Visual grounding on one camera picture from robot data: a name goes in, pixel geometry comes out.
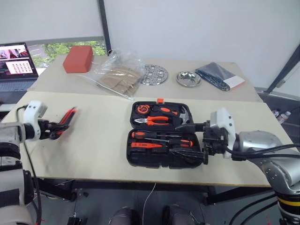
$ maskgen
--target red brick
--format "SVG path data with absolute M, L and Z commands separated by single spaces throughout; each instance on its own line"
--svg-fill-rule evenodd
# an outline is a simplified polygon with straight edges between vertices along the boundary
M 74 45 L 68 53 L 63 66 L 67 73 L 86 73 L 90 70 L 92 58 L 92 46 Z

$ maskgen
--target person's legs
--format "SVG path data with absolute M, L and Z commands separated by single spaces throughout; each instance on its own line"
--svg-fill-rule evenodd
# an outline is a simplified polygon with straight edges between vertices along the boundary
M 115 212 L 111 217 L 109 225 L 139 225 L 138 213 L 128 207 Z
M 170 205 L 164 208 L 163 225 L 195 225 L 195 221 L 189 212 L 178 205 Z

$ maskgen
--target window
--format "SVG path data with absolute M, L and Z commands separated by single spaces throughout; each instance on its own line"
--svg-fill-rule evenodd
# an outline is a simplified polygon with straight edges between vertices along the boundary
M 66 54 L 74 45 L 91 45 L 94 55 L 107 55 L 104 39 L 99 41 L 63 42 L 29 45 L 28 50 L 36 68 L 47 68 L 58 55 Z

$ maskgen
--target tool kit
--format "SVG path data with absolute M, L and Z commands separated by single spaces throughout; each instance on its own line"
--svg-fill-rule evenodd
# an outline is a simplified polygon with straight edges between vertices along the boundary
M 195 133 L 176 131 L 193 118 L 185 104 L 164 102 L 135 102 L 128 134 L 127 160 L 131 165 L 159 168 L 193 168 L 203 161 Z

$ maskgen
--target screwdriver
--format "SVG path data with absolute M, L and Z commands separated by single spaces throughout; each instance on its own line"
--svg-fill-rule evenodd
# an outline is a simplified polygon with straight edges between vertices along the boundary
M 178 112 L 176 110 L 172 110 L 172 109 L 169 109 L 167 107 L 160 107 L 158 105 L 154 105 L 152 107 L 152 110 L 153 111 L 159 111 L 161 112 L 163 115 L 168 115 L 168 116 L 179 116 Z
M 144 148 L 144 149 L 153 149 L 153 148 L 161 148 L 163 145 L 161 144 L 152 144 L 152 143 L 142 143 L 142 142 L 132 142 L 131 147 L 136 148 Z
M 143 131 L 136 131 L 132 132 L 131 134 L 132 138 L 136 139 L 143 139 L 143 138 L 157 138 L 159 136 L 165 136 L 165 137 L 181 137 L 180 135 L 158 135 L 157 132 L 143 132 Z
M 178 139 L 178 138 L 170 138 L 169 140 L 162 140 L 162 139 L 155 139 L 155 138 L 147 138 L 146 140 L 152 140 L 152 141 L 158 141 L 158 142 L 168 142 L 169 144 L 180 144 L 181 147 L 192 147 L 193 142 L 189 140 L 184 139 Z

